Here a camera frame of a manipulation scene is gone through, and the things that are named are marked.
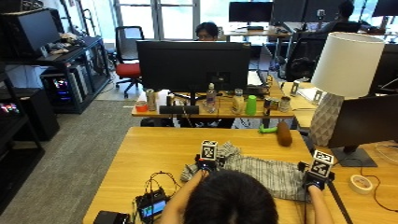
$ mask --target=wire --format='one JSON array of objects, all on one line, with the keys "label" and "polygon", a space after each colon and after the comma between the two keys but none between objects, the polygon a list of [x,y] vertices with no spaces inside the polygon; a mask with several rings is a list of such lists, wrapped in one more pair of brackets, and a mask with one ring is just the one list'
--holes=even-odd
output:
[{"label": "wire", "polygon": [[381,181],[381,179],[378,178],[377,175],[364,175],[364,162],[363,162],[361,160],[359,160],[359,159],[351,159],[351,158],[345,158],[345,159],[341,160],[341,161],[360,161],[360,162],[361,162],[361,170],[360,170],[360,174],[361,174],[361,176],[365,176],[365,177],[374,177],[374,178],[377,179],[377,185],[376,185],[374,192],[373,192],[373,200],[374,200],[374,201],[377,202],[377,204],[378,204],[382,208],[385,208],[388,211],[398,213],[398,209],[390,209],[390,208],[388,208],[388,207],[384,206],[384,205],[380,203],[380,201],[377,200],[377,190],[378,190],[378,187],[380,187],[381,184],[382,184],[382,181]]}]

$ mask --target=white lampshade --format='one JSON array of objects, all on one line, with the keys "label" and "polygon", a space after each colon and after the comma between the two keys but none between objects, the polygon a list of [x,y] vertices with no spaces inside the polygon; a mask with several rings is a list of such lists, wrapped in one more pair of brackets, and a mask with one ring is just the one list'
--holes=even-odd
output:
[{"label": "white lampshade", "polygon": [[370,35],[331,33],[312,84],[339,96],[368,95],[384,47]]}]

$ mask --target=desk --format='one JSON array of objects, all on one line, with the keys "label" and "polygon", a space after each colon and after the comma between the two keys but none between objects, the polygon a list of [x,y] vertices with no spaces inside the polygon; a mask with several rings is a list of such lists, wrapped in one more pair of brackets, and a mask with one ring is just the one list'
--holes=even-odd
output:
[{"label": "desk", "polygon": [[[376,175],[382,181],[382,185],[377,190],[377,199],[380,203],[390,209],[398,209],[398,166],[385,161],[376,151],[376,144],[365,144],[361,146],[378,167],[364,168],[364,175]],[[328,148],[317,147],[319,150],[333,155]],[[343,167],[336,165],[332,169],[336,173],[333,181],[337,188],[343,202],[348,208],[353,223],[397,223],[398,213],[384,209],[373,199],[373,192],[377,185],[374,177],[368,177],[373,183],[373,191],[368,195],[355,193],[349,186],[349,179],[352,175],[361,175],[359,167]]]},{"label": "desk", "polygon": [[[160,114],[160,105],[165,105],[165,97],[168,94],[168,90],[159,91],[158,92],[158,111],[147,111],[147,112],[139,112],[136,109],[136,106],[132,110],[132,116],[134,117],[152,117],[152,118],[169,118],[169,115]],[[281,98],[284,96],[283,90],[279,88],[277,82],[273,81],[273,86],[271,88],[271,96],[275,98]],[[139,101],[147,101],[146,92],[142,93],[139,97]],[[233,119],[233,118],[259,118],[259,119],[291,119],[295,117],[295,112],[289,110],[287,113],[280,112],[279,110],[272,110],[271,116],[267,117],[264,115],[264,101],[257,101],[257,111],[253,116],[247,115],[245,113],[236,115],[232,112],[232,106],[233,106],[233,99],[231,96],[228,97],[219,97],[217,98],[217,107],[219,112],[208,113],[205,111],[203,101],[197,101],[199,105],[199,115],[192,115],[191,118],[208,118],[208,119]]]},{"label": "desk", "polygon": [[243,36],[256,36],[256,35],[263,35],[263,36],[273,36],[276,37],[276,50],[275,50],[275,56],[280,55],[281,52],[281,40],[285,37],[289,37],[292,34],[284,34],[284,33],[277,33],[276,29],[279,27],[275,26],[269,26],[268,30],[249,30],[248,29],[240,29],[239,31],[224,31],[224,35],[227,36],[227,41],[231,41],[231,37],[235,35],[243,35]]},{"label": "desk", "polygon": [[[247,156],[295,163],[311,162],[312,155],[299,131],[292,131],[292,134],[292,146],[281,147],[275,133],[261,134],[257,130],[131,128],[86,213],[84,223],[94,223],[100,210],[131,214],[132,200],[136,196],[143,195],[144,183],[155,172],[172,173],[180,182],[184,164],[195,162],[204,139],[219,141],[220,144],[232,141],[232,144],[241,148],[241,154]],[[167,195],[171,195],[175,191],[171,179],[162,177],[158,180]],[[324,193],[336,223],[345,223],[329,189]],[[275,200],[280,223],[304,223],[304,203]],[[308,204],[308,210],[308,223],[313,223],[311,204]]]},{"label": "desk", "polygon": [[[293,82],[285,82],[283,91],[287,96],[291,96]],[[300,88],[312,88],[313,84],[311,82],[301,82]],[[313,113],[317,108],[307,98],[304,98],[300,94],[297,96],[291,96],[291,108],[295,112],[295,116],[303,129],[311,129]]]}]

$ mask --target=device on desk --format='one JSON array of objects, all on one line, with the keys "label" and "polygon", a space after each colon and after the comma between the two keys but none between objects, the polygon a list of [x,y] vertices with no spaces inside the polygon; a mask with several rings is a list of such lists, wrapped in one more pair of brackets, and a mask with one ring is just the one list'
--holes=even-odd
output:
[{"label": "device on desk", "polygon": [[388,26],[388,22],[389,22],[388,16],[398,16],[398,1],[380,0],[377,2],[372,16],[373,17],[381,17],[381,16],[385,17],[382,19],[381,30],[386,31],[386,26]]},{"label": "device on desk", "polygon": [[[271,21],[273,15],[273,2],[231,2],[229,21]],[[263,26],[248,26],[248,30],[264,30]]]},{"label": "device on desk", "polygon": [[328,144],[343,166],[377,166],[359,146],[398,139],[397,102],[398,94],[344,102]]},{"label": "device on desk", "polygon": [[249,43],[144,40],[138,41],[138,50],[143,85],[154,90],[191,92],[191,105],[209,83],[217,91],[247,89]]},{"label": "device on desk", "polygon": [[0,103],[0,118],[20,114],[20,110],[14,103]]},{"label": "device on desk", "polygon": [[398,45],[386,44],[377,66],[370,95],[398,93]]}]

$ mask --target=red chair seat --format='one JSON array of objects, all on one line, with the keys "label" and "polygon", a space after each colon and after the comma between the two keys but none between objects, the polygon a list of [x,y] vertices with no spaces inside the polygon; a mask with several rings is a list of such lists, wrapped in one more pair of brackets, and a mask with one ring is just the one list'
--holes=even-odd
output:
[{"label": "red chair seat", "polygon": [[116,67],[116,74],[120,77],[139,78],[142,76],[140,63],[120,63]]}]

